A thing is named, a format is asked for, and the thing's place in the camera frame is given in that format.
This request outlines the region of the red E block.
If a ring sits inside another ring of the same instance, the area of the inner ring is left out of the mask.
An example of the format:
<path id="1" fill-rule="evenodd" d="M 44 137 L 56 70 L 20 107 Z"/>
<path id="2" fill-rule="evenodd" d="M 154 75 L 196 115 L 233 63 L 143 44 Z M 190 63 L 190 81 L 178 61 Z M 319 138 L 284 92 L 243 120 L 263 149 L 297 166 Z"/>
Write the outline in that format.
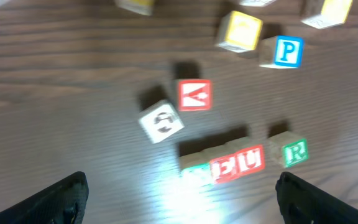
<path id="1" fill-rule="evenodd" d="M 226 145 L 203 150 L 210 166 L 213 184 L 223 184 L 237 179 L 235 151 Z"/>

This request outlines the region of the green R block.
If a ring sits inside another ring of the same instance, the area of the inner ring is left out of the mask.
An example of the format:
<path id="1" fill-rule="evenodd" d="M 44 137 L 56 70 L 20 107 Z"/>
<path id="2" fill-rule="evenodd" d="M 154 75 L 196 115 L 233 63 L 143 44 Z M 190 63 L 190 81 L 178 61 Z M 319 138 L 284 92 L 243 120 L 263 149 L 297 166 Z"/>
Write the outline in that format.
<path id="1" fill-rule="evenodd" d="M 285 131 L 268 138 L 270 157 L 284 168 L 302 163 L 309 158 L 306 138 Z"/>

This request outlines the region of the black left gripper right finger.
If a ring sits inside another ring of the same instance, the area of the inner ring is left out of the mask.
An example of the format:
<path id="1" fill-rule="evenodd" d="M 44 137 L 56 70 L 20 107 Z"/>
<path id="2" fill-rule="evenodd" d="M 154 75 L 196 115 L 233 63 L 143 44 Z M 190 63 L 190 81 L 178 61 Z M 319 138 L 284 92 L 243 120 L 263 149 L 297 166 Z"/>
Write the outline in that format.
<path id="1" fill-rule="evenodd" d="M 275 185 L 285 224 L 358 224 L 358 209 L 290 172 Z"/>

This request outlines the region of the green N block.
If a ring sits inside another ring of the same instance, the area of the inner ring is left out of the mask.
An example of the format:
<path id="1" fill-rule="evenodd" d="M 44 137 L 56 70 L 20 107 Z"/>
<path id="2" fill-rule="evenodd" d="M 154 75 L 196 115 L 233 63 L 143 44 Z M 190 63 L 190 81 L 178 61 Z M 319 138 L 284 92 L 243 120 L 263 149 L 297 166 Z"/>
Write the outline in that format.
<path id="1" fill-rule="evenodd" d="M 179 158 L 181 178 L 186 186 L 204 187 L 212 185 L 209 160 L 203 152 L 196 152 Z"/>

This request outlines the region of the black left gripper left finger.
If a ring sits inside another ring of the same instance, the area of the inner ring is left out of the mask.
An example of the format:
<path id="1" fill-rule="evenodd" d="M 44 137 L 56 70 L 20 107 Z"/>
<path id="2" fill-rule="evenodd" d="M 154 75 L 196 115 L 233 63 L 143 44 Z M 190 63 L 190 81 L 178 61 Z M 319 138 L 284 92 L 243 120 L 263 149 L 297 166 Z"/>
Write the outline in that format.
<path id="1" fill-rule="evenodd" d="M 0 224 L 81 224 L 89 187 L 86 175 L 75 172 L 0 212 Z"/>

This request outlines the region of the red U block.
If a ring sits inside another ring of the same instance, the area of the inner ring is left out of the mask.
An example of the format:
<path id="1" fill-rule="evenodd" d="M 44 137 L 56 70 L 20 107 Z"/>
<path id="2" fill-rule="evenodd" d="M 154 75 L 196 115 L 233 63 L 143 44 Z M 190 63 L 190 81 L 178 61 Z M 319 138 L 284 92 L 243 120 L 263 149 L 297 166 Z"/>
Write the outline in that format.
<path id="1" fill-rule="evenodd" d="M 226 146 L 234 152 L 237 178 L 264 170 L 264 147 L 260 142 L 243 137 L 227 142 Z"/>

